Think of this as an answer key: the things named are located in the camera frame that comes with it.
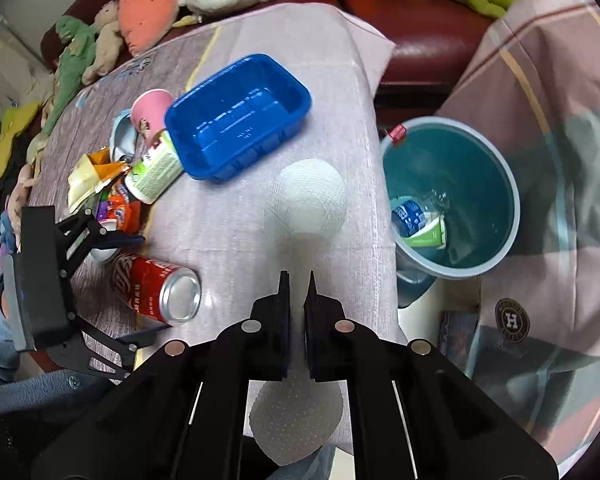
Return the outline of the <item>lilac woven tablecloth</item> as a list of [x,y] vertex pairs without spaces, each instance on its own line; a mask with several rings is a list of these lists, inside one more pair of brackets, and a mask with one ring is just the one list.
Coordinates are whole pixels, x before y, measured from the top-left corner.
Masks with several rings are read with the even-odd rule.
[[160,44],[83,91],[64,111],[46,144],[30,195],[64,218],[68,177],[82,155],[109,140],[117,114],[144,91],[181,94],[253,53],[283,65],[310,92],[301,130],[226,182],[181,176],[150,207],[148,257],[188,266],[202,299],[188,323],[160,342],[199,344],[245,318],[253,301],[277,288],[271,271],[265,207],[277,175],[302,159],[331,164],[347,188],[346,222],[315,269],[318,291],[385,339],[403,335],[396,312],[396,258],[374,111],[374,95],[394,45],[381,32],[329,4],[274,4],[207,25]]

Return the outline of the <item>beige bear plush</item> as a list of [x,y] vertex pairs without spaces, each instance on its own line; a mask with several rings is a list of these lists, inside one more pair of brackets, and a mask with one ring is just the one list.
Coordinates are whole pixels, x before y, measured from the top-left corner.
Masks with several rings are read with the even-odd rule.
[[116,66],[124,44],[119,22],[119,3],[107,2],[96,14],[93,26],[97,36],[95,59],[83,73],[82,82],[86,86],[108,75]]

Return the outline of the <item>red cola can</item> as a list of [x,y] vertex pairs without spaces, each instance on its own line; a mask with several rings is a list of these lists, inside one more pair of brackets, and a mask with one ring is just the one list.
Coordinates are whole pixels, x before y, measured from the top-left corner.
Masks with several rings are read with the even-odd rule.
[[163,324],[186,323],[200,306],[201,282],[186,266],[128,252],[114,259],[110,283],[130,309]]

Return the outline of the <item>green white carton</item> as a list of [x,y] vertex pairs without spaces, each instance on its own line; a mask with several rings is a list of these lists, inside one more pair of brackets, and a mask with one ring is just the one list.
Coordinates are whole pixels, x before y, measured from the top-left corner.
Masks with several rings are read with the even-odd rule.
[[441,250],[446,247],[446,226],[444,214],[425,212],[425,225],[413,235],[404,237],[404,242],[413,248]]

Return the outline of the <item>yellow plush toy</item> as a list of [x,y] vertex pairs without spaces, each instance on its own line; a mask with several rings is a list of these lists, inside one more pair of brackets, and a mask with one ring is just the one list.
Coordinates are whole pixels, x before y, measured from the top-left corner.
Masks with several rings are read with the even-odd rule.
[[5,110],[0,133],[0,179],[4,176],[10,156],[12,156],[14,139],[29,127],[40,107],[40,101],[31,101],[26,105],[9,107]]

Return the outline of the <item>plaid pink grey blanket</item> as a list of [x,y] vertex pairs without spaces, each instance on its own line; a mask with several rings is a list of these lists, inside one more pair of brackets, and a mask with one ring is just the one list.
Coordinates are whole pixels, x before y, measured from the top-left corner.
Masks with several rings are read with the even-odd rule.
[[474,127],[517,181],[520,225],[481,280],[466,374],[561,470],[600,433],[600,7],[518,0],[439,115]]

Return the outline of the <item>blue label plastic bottle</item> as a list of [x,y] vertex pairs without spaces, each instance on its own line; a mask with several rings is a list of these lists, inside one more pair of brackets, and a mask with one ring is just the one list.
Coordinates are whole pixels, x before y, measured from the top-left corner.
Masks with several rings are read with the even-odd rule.
[[391,220],[400,237],[415,235],[427,223],[425,211],[412,198],[404,198],[392,208]]

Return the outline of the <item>white foam net sleeve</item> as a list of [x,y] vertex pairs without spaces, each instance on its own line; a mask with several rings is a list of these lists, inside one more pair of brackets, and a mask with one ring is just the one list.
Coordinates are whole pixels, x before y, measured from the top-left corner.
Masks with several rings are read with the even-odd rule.
[[343,398],[336,382],[310,378],[304,350],[303,305],[311,272],[347,214],[347,190],[339,172],[321,159],[305,159],[274,179],[265,207],[271,237],[271,271],[285,270],[290,285],[287,377],[266,382],[249,415],[254,440],[268,458],[288,466],[328,442],[340,423]]

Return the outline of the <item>yellow orange snack wrapper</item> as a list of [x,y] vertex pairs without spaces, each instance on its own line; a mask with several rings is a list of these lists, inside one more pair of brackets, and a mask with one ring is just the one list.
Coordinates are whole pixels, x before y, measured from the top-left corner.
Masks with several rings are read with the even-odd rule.
[[74,214],[93,194],[102,191],[129,170],[124,160],[113,162],[109,148],[82,155],[68,177],[68,211]]

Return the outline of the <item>silver foil wrapper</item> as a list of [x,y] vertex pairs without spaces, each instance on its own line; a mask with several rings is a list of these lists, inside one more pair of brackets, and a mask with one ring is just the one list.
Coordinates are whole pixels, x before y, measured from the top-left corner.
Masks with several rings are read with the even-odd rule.
[[135,156],[137,131],[131,122],[131,111],[122,110],[112,122],[109,137],[109,157],[112,162],[132,162]]

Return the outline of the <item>dark printed book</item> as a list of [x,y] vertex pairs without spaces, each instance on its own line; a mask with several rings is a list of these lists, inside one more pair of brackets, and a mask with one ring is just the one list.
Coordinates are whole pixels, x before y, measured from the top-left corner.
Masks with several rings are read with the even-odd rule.
[[464,372],[478,325],[476,311],[443,311],[439,328],[438,350]]

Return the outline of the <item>blue round trash bin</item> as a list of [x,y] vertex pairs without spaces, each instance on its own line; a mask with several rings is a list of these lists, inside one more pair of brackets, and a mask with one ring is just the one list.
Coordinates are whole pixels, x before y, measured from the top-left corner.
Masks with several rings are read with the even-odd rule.
[[469,280],[504,259],[517,236],[520,198],[512,170],[485,136],[457,120],[419,117],[394,127],[380,150],[390,212],[412,198],[445,218],[441,250],[408,246],[391,220],[400,307],[438,278]]

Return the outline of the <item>pink paper cup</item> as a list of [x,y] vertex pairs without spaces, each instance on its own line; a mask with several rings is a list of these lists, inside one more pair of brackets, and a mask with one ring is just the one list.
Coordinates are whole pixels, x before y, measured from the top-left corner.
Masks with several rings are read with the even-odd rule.
[[147,90],[134,101],[131,122],[147,146],[155,144],[166,128],[164,118],[173,102],[174,95],[166,89]]

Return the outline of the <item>orange candy wrapper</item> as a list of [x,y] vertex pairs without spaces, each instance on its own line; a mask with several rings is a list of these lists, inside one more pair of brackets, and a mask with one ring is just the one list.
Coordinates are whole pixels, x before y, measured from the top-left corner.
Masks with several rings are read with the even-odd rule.
[[124,181],[120,179],[100,194],[96,219],[100,223],[114,220],[117,230],[135,235],[140,232],[142,206],[143,203],[129,191]]

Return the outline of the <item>blue plastic tray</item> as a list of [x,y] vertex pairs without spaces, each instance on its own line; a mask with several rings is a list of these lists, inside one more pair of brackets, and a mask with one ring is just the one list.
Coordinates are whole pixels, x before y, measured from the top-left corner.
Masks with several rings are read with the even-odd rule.
[[311,106],[309,90],[292,73],[255,53],[180,96],[164,122],[186,174],[220,183],[293,138]]

